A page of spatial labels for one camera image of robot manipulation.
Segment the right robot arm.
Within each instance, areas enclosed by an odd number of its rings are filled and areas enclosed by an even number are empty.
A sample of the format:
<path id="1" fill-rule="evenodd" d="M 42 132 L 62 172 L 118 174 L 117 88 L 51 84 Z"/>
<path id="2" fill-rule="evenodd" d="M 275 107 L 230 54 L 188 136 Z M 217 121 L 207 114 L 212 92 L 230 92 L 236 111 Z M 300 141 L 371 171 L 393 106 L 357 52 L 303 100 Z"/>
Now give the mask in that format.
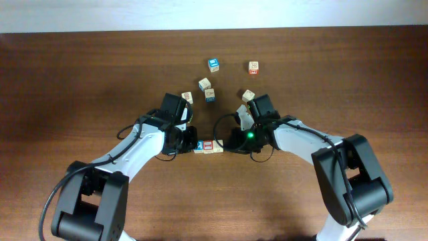
<path id="1" fill-rule="evenodd" d="M 224 150 L 252 156 L 269 145 L 313 165 L 328 217 L 315 240 L 355 240 L 394 199 L 389 178 L 369 141 L 360 134 L 340 137 L 280 116 L 265 94 L 231 114 L 238 124 Z"/>

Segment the plain picture wooden block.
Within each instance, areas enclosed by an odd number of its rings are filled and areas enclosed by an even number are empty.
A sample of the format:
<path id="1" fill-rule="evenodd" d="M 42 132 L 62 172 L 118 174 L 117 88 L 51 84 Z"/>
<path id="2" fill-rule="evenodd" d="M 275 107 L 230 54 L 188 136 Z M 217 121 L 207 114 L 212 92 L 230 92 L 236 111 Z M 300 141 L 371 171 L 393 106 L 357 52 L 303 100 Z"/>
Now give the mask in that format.
<path id="1" fill-rule="evenodd" d="M 213 152 L 222 153 L 223 152 L 223 141 L 222 140 L 213 140 Z"/>

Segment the red top wooden block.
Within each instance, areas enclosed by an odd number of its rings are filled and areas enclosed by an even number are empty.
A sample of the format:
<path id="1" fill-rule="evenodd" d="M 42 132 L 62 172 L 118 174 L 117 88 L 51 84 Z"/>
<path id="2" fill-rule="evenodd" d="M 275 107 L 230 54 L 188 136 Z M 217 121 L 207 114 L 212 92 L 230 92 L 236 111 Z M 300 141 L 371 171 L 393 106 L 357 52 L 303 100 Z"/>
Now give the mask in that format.
<path id="1" fill-rule="evenodd" d="M 204 154 L 214 153 L 212 141 L 203 141 L 203 153 Z"/>

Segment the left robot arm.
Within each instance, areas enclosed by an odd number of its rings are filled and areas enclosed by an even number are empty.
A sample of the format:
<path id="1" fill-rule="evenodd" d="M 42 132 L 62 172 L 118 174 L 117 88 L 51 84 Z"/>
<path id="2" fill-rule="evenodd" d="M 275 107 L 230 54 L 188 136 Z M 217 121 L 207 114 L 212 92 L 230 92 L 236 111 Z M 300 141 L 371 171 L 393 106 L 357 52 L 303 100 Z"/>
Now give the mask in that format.
<path id="1" fill-rule="evenodd" d="M 150 159 L 162 153 L 167 161 L 197 146 L 191 104 L 165 94 L 160 108 L 139 116 L 126 137 L 91 163 L 73 162 L 52 193 L 59 199 L 51 233 L 64 240 L 131 240 L 124 230 L 128 188 Z"/>

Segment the blue number two block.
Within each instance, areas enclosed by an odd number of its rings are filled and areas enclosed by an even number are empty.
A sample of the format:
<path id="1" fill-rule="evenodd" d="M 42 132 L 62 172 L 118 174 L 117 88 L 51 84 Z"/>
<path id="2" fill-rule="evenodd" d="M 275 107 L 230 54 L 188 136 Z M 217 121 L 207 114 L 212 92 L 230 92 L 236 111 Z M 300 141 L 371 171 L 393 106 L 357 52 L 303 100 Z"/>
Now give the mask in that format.
<path id="1" fill-rule="evenodd" d="M 203 153 L 203 141 L 197 141 L 197 146 L 193 149 L 194 153 Z"/>

